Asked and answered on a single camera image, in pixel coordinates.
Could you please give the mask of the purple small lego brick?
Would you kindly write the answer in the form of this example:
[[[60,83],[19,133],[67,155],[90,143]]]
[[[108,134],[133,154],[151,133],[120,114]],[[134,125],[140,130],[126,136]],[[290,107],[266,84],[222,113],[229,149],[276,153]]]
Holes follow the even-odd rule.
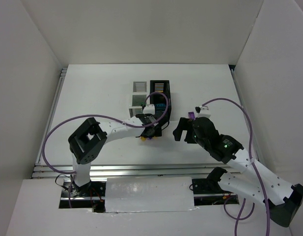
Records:
[[[188,118],[194,120],[195,119],[194,112],[188,112]]]

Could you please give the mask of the teal rounded lego brick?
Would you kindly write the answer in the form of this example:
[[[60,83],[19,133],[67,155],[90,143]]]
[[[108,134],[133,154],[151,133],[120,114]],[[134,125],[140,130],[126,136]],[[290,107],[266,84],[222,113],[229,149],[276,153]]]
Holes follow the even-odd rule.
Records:
[[[164,110],[166,108],[166,104],[156,104],[156,108],[160,110]]]

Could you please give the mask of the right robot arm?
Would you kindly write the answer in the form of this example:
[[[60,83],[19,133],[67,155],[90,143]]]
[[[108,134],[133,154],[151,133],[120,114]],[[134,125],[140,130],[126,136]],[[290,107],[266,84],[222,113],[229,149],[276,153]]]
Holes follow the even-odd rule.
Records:
[[[220,167],[214,168],[208,179],[224,191],[269,207],[270,219],[282,227],[289,227],[303,202],[301,184],[291,184],[258,160],[251,161],[243,145],[229,135],[220,134],[208,118],[180,118],[173,131],[176,141],[181,140],[183,131],[187,132],[185,142],[200,145],[211,157],[238,171],[248,181],[234,177]]]

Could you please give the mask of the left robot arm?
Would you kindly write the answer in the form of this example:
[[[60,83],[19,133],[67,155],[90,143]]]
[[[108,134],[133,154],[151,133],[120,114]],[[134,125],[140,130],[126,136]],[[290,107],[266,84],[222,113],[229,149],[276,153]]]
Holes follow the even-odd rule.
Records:
[[[125,138],[152,139],[162,136],[163,128],[169,124],[170,115],[138,114],[129,119],[99,122],[87,118],[68,138],[73,156],[73,189],[80,196],[87,195],[93,184],[90,180],[92,162],[105,146]]]

